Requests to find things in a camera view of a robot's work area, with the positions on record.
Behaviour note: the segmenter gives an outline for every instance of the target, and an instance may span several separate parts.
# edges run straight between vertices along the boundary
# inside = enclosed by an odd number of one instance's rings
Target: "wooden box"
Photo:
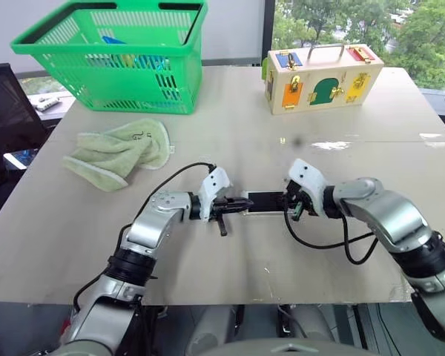
[[[383,65],[365,44],[270,50],[267,100],[273,114],[360,105]]]

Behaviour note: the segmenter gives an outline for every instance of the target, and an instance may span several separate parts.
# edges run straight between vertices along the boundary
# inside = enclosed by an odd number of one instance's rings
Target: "tree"
[[[419,87],[445,89],[445,0],[422,1],[387,64],[406,68]]]
[[[343,12],[347,14],[349,43],[366,43],[377,55],[383,56],[387,42],[396,34],[389,11],[408,6],[407,0],[348,0]]]
[[[273,50],[302,47],[305,42],[315,38],[315,31],[308,29],[306,21],[295,19],[291,13],[291,9],[286,5],[276,4],[272,33]]]
[[[294,0],[293,14],[296,19],[305,19],[308,27],[312,28],[316,36],[314,43],[330,43],[333,41],[332,32],[345,0]]]

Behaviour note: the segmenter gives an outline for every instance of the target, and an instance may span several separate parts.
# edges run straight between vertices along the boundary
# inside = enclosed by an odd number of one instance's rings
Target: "white wall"
[[[207,1],[208,14],[202,30],[202,57],[260,57],[264,0]],[[13,53],[10,42],[64,2],[65,0],[0,0],[0,62],[11,63],[15,73],[42,70],[31,56]]]

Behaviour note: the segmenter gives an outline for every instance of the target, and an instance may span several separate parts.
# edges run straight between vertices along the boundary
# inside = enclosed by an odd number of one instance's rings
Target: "white table surface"
[[[224,167],[242,190],[283,189],[297,157],[332,182],[377,177],[412,199],[445,238],[445,126],[406,72],[385,68],[362,106],[272,116],[260,68],[205,67],[190,116],[89,111],[76,102],[0,212],[0,300],[70,303],[106,265],[120,226],[176,169],[200,160]],[[160,119],[175,146],[158,171],[135,170],[130,186],[105,193],[62,167],[76,134],[142,117]],[[297,139],[302,145],[294,145]],[[168,185],[197,191],[205,168]],[[409,299],[398,267],[379,245],[362,266],[343,249],[313,251],[290,237],[281,216],[178,225],[161,250],[145,299],[150,304],[361,303]],[[366,227],[350,222],[351,236]],[[313,243],[342,239],[339,220],[308,217],[295,227]],[[371,241],[353,244],[355,257]]]

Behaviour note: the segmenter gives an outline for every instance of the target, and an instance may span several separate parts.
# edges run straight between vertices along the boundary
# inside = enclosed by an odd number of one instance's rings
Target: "green door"
[[[313,102],[310,105],[326,104],[327,102],[332,102],[333,98],[330,98],[333,88],[337,88],[338,79],[336,78],[326,78],[320,80],[316,87],[314,87],[313,92],[317,94]]]

